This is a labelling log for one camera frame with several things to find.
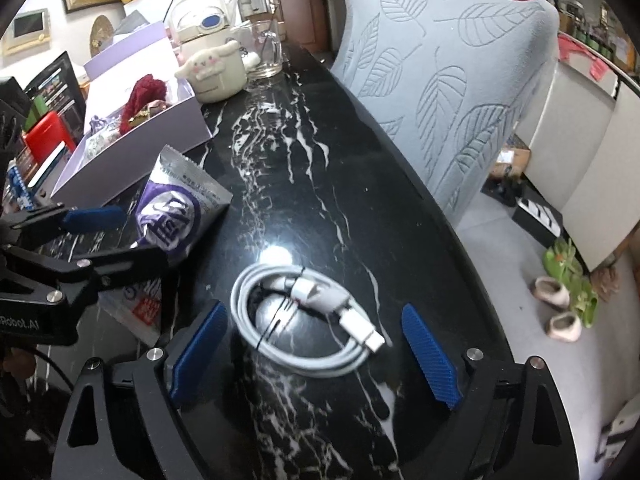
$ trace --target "white kettle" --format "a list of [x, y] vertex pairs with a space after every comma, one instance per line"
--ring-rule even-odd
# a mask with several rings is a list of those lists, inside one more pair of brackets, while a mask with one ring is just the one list
[[229, 34], [225, 0], [181, 0], [169, 14], [168, 25], [180, 54], [188, 59], [204, 48], [222, 46]]

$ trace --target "white charging cable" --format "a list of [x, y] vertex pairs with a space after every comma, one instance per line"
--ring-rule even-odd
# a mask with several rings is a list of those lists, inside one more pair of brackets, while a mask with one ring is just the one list
[[[248, 313], [249, 295], [255, 287], [289, 296], [302, 307], [328, 316], [335, 312], [340, 326], [351, 336], [333, 355], [298, 357], [265, 341]], [[360, 367], [385, 343], [369, 316], [353, 296], [324, 274], [299, 266], [253, 264], [238, 276], [231, 291], [231, 316], [242, 337], [254, 349], [293, 372], [316, 378], [340, 377]]]

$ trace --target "white box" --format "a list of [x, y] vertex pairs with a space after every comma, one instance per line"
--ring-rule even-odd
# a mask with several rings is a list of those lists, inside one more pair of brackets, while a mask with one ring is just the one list
[[[111, 45], [85, 65], [92, 78], [85, 125], [92, 115], [105, 116], [123, 105], [130, 89], [147, 73], [164, 80], [177, 66], [162, 23], [149, 25]], [[212, 135], [200, 104], [185, 80], [178, 80], [177, 101], [81, 168], [86, 142], [83, 139], [63, 170], [52, 200], [78, 208], [101, 207], [149, 174], [166, 144], [184, 153], [210, 140]]]

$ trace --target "chair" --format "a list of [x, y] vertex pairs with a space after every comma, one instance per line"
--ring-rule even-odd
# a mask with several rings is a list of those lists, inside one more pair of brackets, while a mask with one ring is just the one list
[[544, 0], [346, 4], [332, 73], [456, 226], [558, 51], [558, 12]]

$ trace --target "blue gripper pad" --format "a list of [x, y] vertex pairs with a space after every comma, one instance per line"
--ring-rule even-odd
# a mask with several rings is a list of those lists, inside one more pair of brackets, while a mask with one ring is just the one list
[[402, 332], [436, 399], [453, 410], [462, 394], [455, 367], [412, 304], [402, 310]]
[[198, 384], [212, 356], [226, 334], [227, 316], [222, 303], [201, 312], [187, 329], [181, 330], [167, 346], [169, 357], [164, 377], [176, 408], [193, 402]]
[[62, 227], [73, 235], [83, 235], [117, 229], [126, 222], [127, 214], [122, 209], [118, 206], [108, 206], [69, 211], [62, 221]]

